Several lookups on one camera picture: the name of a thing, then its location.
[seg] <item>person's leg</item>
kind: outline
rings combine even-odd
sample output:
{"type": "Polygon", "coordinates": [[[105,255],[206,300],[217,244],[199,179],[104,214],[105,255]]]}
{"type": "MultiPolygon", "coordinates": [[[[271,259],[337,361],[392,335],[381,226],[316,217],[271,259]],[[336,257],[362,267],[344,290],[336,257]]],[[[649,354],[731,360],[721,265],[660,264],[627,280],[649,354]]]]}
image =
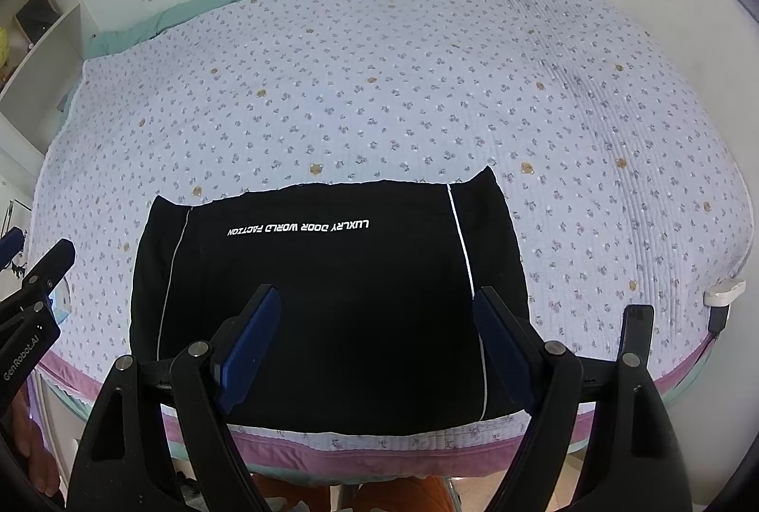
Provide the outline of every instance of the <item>person's leg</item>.
{"type": "Polygon", "coordinates": [[[328,486],[298,486],[283,482],[264,475],[254,475],[253,481],[264,499],[283,498],[287,503],[281,512],[287,512],[304,502],[310,512],[329,512],[332,505],[329,500],[328,486]]]}
{"type": "Polygon", "coordinates": [[[443,479],[432,476],[364,484],[348,507],[353,512],[454,512],[443,479]]]}

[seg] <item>metal screw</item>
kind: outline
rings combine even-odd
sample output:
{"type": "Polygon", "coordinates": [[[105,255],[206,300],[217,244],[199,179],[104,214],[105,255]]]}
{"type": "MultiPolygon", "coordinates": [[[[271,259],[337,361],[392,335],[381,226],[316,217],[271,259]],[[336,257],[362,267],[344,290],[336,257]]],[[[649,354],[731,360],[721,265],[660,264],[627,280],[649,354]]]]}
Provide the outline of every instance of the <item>metal screw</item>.
{"type": "Polygon", "coordinates": [[[635,353],[631,353],[631,352],[623,353],[621,356],[621,360],[623,361],[623,363],[627,364],[627,366],[631,368],[640,366],[640,358],[635,353]]]}
{"type": "Polygon", "coordinates": [[[116,368],[119,371],[126,371],[128,368],[130,368],[134,364],[134,359],[132,356],[126,355],[122,356],[120,358],[116,359],[116,368]]]}
{"type": "Polygon", "coordinates": [[[549,340],[544,347],[546,348],[546,352],[552,356],[563,356],[564,352],[567,351],[567,348],[560,340],[549,340]]]}
{"type": "Polygon", "coordinates": [[[208,344],[204,340],[197,340],[187,350],[193,358],[200,358],[208,351],[208,344]]]}

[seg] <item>finger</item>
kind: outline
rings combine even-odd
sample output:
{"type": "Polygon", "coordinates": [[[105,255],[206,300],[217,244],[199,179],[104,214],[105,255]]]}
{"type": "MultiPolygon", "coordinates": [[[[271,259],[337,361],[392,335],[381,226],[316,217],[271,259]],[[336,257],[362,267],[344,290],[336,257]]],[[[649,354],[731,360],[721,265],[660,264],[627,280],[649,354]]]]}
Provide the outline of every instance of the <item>finger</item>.
{"type": "Polygon", "coordinates": [[[32,453],[29,455],[29,480],[39,492],[44,492],[47,481],[47,465],[43,434],[35,422],[31,423],[29,445],[32,453]]]}
{"type": "Polygon", "coordinates": [[[13,441],[18,451],[26,458],[29,458],[29,455],[32,454],[30,445],[31,432],[29,430],[29,424],[32,422],[32,419],[29,417],[27,402],[20,393],[13,399],[10,408],[13,417],[13,441]]]}
{"type": "Polygon", "coordinates": [[[47,465],[47,480],[45,482],[45,494],[48,497],[52,497],[61,488],[61,475],[58,473],[58,464],[56,458],[45,450],[46,465],[47,465]]]}

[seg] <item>white piping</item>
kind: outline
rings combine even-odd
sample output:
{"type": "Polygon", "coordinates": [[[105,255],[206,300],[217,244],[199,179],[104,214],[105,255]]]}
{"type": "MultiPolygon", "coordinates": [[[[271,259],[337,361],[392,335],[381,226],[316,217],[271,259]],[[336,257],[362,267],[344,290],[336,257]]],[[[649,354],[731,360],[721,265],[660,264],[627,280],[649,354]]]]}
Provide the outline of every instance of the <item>white piping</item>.
{"type": "MultiPolygon", "coordinates": [[[[462,243],[462,251],[464,252],[464,261],[467,264],[467,275],[469,277],[469,289],[472,292],[472,300],[474,300],[474,281],[472,279],[472,266],[469,266],[469,254],[467,252],[467,246],[464,243],[464,234],[462,233],[462,226],[458,223],[458,214],[456,213],[456,204],[453,201],[453,193],[451,193],[451,186],[445,185],[448,190],[448,199],[451,201],[451,210],[453,212],[453,219],[456,222],[456,230],[458,231],[458,239],[462,243]]],[[[480,340],[480,360],[482,362],[482,382],[483,382],[483,399],[482,399],[482,415],[480,420],[485,419],[485,412],[487,411],[487,370],[485,369],[485,347],[482,344],[482,337],[478,334],[477,338],[480,340]]]]}
{"type": "Polygon", "coordinates": [[[185,237],[185,229],[187,229],[187,222],[190,220],[190,210],[187,209],[187,215],[185,216],[185,226],[182,228],[182,233],[179,234],[179,241],[174,248],[174,254],[172,256],[172,266],[168,270],[168,284],[166,285],[166,295],[163,297],[163,311],[161,311],[161,325],[158,327],[158,346],[156,347],[156,360],[161,360],[161,335],[163,334],[163,319],[166,316],[166,305],[168,304],[168,291],[172,288],[172,275],[174,274],[174,260],[177,258],[177,251],[179,245],[182,243],[182,239],[185,237]]]}

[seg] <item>dark cloth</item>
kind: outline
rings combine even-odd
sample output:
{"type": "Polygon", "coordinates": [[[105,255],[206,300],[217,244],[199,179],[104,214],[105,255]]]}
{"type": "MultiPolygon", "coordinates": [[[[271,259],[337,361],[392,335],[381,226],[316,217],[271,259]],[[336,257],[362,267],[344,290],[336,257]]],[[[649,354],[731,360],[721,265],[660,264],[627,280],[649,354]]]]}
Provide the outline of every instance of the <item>dark cloth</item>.
{"type": "MultiPolygon", "coordinates": [[[[451,192],[474,287],[492,285],[528,317],[491,169],[451,192]]],[[[197,207],[158,197],[134,268],[132,352],[150,361],[210,340],[260,283],[279,290],[282,321],[231,423],[411,435],[481,417],[481,348],[446,185],[310,184],[197,207]]],[[[486,417],[514,412],[490,366],[487,382],[486,417]]]]}

